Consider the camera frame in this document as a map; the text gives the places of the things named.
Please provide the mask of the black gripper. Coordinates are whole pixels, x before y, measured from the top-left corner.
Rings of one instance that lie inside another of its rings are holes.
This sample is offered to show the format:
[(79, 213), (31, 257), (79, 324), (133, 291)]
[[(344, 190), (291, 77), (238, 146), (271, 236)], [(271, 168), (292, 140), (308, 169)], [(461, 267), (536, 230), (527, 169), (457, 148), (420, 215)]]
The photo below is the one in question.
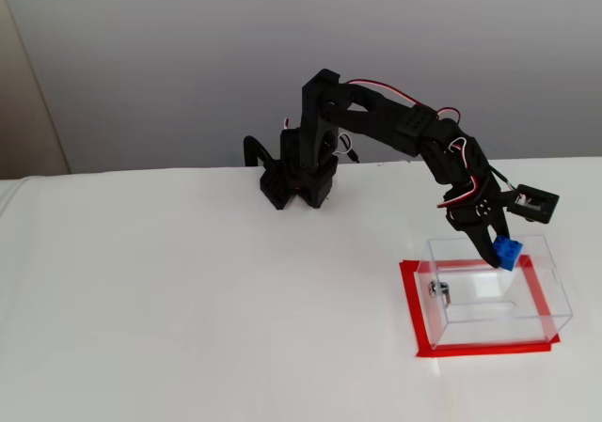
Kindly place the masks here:
[(510, 238), (502, 207), (502, 191), (492, 172), (473, 177), (458, 173), (444, 179), (451, 189), (444, 195), (446, 218), (456, 231), (465, 233), (481, 258), (493, 268), (500, 267), (500, 259), (491, 241), (488, 228), (497, 236)]

